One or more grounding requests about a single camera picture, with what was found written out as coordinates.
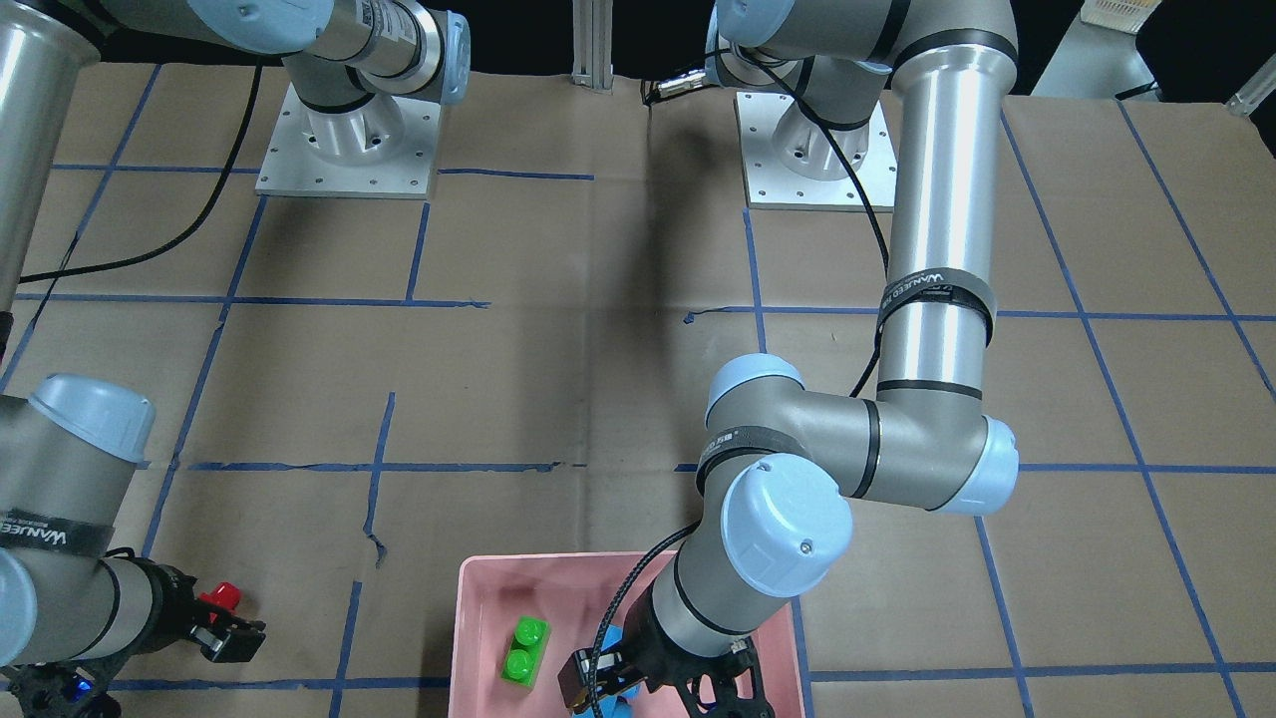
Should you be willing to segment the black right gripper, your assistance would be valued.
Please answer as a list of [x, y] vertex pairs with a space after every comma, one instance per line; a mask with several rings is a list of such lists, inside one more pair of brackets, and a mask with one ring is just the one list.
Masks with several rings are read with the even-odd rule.
[[91, 582], [37, 589], [37, 621], [17, 658], [3, 663], [24, 717], [119, 717], [110, 682], [129, 659], [188, 638], [214, 664], [246, 663], [267, 639], [264, 621], [209, 613], [197, 622], [197, 578], [149, 559], [96, 560]]

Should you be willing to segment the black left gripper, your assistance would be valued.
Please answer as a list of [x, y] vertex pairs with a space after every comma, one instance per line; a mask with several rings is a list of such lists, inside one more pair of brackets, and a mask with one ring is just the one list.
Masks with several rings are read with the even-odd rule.
[[655, 610], [632, 608], [614, 656], [612, 676], [616, 684], [598, 691], [600, 658], [592, 659], [590, 648], [570, 653], [558, 673], [561, 705], [573, 714], [583, 714], [598, 695], [624, 692], [629, 684], [642, 684], [651, 692], [662, 687], [674, 689], [689, 717], [778, 714], [767, 700], [760, 653], [752, 636], [729, 641], [729, 650], [722, 656], [699, 657], [665, 635], [655, 619]]

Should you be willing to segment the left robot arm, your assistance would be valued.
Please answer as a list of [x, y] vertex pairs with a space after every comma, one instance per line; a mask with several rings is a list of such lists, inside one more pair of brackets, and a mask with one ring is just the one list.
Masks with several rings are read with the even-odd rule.
[[570, 714], [642, 684], [690, 717], [771, 717], [753, 633], [820, 583], [852, 536], [849, 500], [985, 517], [1018, 451], [983, 409], [995, 131], [1014, 85], [1007, 1], [720, 1], [715, 38], [780, 61], [883, 68], [902, 106], [887, 283], [870, 399], [808, 390], [792, 363], [744, 355], [711, 385], [701, 520], [649, 548], [593, 641], [558, 673]]

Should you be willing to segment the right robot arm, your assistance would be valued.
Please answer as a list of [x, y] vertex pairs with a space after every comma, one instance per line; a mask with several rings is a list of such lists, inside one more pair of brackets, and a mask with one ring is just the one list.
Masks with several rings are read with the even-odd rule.
[[[5, 1], [4, 333], [77, 77], [120, 29], [283, 61], [264, 195], [427, 194], [439, 114], [464, 99], [473, 57], [464, 15], [420, 1]], [[199, 594], [194, 576], [114, 547], [154, 417], [131, 388], [74, 372], [3, 397], [3, 676], [27, 717], [117, 717], [110, 682], [174, 641], [211, 663], [263, 645], [231, 583]]]

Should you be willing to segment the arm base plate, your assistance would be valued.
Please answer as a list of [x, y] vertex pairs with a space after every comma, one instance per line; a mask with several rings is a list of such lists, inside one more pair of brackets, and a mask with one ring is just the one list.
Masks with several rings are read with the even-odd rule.
[[874, 210], [894, 210], [896, 147], [880, 102], [866, 126], [832, 133], [866, 194], [789, 96], [739, 92], [735, 106], [749, 207], [864, 212], [866, 199]]
[[433, 194], [441, 105], [375, 94], [320, 114], [290, 87], [255, 189], [293, 198], [425, 200]]

